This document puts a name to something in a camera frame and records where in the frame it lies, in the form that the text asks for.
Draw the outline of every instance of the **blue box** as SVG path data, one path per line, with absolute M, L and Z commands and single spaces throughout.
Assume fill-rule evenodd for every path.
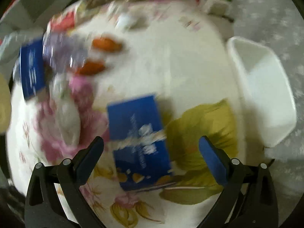
M 36 40 L 20 49 L 20 77 L 25 100 L 36 96 L 45 86 L 43 39 Z
M 172 170 L 154 96 L 110 104 L 107 109 L 121 187 L 130 191 L 170 184 Z

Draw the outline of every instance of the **clear plastic packaging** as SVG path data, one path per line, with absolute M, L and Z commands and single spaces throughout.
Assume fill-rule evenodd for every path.
M 43 57 L 55 73 L 65 73 L 68 69 L 82 68 L 89 51 L 85 41 L 78 36 L 51 32 L 44 36 Z
M 20 77 L 20 56 L 17 58 L 15 65 L 13 67 L 13 81 L 17 83 L 21 83 Z
M 80 116 L 72 99 L 66 74 L 57 74 L 50 84 L 50 106 L 55 111 L 55 123 L 68 146 L 77 146 L 80 137 Z

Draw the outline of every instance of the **blue gripper pad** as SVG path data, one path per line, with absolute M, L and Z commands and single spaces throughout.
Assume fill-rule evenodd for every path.
M 225 186 L 228 183 L 228 163 L 230 158 L 223 150 L 217 149 L 207 136 L 200 138 L 199 150 L 216 182 Z

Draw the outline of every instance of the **screw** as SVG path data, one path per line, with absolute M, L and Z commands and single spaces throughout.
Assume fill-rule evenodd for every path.
M 263 169 L 267 169 L 267 165 L 264 164 L 264 163 L 261 164 L 261 167 L 262 167 Z
M 71 163 L 71 160 L 70 159 L 65 159 L 64 161 L 63 161 L 63 164 L 64 165 L 69 165 Z
M 238 165 L 240 163 L 240 161 L 238 159 L 232 159 L 231 162 L 234 165 Z
M 39 168 L 41 168 L 41 166 L 42 166 L 42 163 L 37 163 L 37 164 L 35 165 L 35 168 L 36 168 L 36 169 L 39 169 Z

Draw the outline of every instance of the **table surface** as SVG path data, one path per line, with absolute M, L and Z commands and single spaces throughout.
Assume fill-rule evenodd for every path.
M 113 22 L 108 21 L 105 14 L 100 14 L 73 32 L 82 36 L 111 33 L 122 39 L 126 45 L 121 54 L 105 56 L 109 71 L 90 80 L 95 85 L 93 108 L 102 110 L 109 101 L 156 93 L 159 99 L 170 104 L 174 117 L 178 118 L 187 109 L 200 104 L 216 103 L 226 98 L 237 123 L 238 157 L 244 162 L 246 147 L 239 90 L 217 29 L 206 16 L 197 13 L 181 0 L 169 3 L 138 3 L 131 9 L 148 13 L 147 24 L 129 32 L 121 32 L 115 29 Z M 19 85 L 14 86 L 12 108 L 12 121 L 7 132 L 8 156 L 13 182 L 19 191 L 26 193 L 31 169 L 35 163 L 42 161 L 50 164 L 54 161 L 48 160 L 48 155 L 41 152 L 41 137 L 35 129 L 38 108 L 31 102 L 24 102 Z M 102 182 L 103 187 L 108 186 L 109 190 L 108 181 L 99 179 L 92 182 L 90 188 Z M 162 227 L 196 227 L 218 197 L 214 195 L 202 203 L 185 206 L 159 201 L 158 194 L 159 191 L 154 191 L 143 193 L 140 197 L 124 198 L 129 204 L 133 198 L 140 198 L 147 200 L 152 206 L 160 205 L 154 214 L 160 217 L 158 220 L 165 221 Z M 88 195 L 87 198 L 96 203 L 96 195 Z M 105 205 L 107 215 L 98 210 L 96 212 L 102 216 L 105 224 L 112 224 L 114 221 L 108 217 L 113 205 L 108 208 L 108 199 L 105 200 L 104 195 L 99 198 L 102 199 L 99 203 Z M 111 198 L 112 203 L 113 199 L 119 199 L 115 195 Z M 60 200 L 68 217 L 75 220 L 62 196 Z M 143 218 L 137 222 L 136 227 L 155 227 L 155 223 Z

